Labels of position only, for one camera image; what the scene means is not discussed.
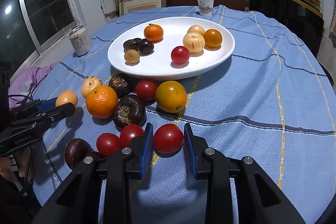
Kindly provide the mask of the operator left hand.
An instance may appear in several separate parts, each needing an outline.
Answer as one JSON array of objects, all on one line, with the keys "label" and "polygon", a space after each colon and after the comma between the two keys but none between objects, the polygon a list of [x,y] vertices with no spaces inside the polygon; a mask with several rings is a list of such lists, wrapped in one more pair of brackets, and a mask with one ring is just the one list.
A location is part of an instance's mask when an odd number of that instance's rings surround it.
[{"label": "operator left hand", "polygon": [[30,148],[25,148],[17,152],[13,159],[1,157],[0,165],[1,176],[7,181],[14,182],[10,174],[10,172],[14,172],[14,170],[18,172],[20,178],[30,180],[33,177]]}]

